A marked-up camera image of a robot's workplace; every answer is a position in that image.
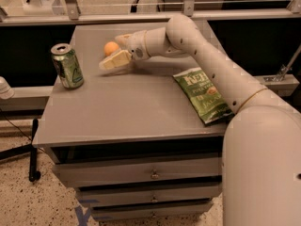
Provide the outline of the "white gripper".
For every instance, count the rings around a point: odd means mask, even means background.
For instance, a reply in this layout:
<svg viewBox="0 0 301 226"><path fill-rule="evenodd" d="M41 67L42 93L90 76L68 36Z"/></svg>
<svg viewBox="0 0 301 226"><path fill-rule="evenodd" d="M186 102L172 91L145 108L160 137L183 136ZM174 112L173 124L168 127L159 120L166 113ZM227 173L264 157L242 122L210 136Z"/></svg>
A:
<svg viewBox="0 0 301 226"><path fill-rule="evenodd" d="M133 34L123 34L115 37L115 41L121 47L127 50L118 50L112 55L107 56L99 63L102 70L112 70L126 66L133 60L148 59L149 53L146 46L146 30L134 32Z"/></svg>

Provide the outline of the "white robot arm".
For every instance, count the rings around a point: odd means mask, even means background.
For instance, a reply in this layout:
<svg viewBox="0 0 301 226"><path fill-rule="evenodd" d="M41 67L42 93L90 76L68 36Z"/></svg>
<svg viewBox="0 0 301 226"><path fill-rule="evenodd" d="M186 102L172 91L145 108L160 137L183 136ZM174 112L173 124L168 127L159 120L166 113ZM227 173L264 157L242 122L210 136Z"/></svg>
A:
<svg viewBox="0 0 301 226"><path fill-rule="evenodd" d="M185 15L116 41L134 60L191 56L233 112L223 143L223 225L301 226L301 114L211 45Z"/></svg>

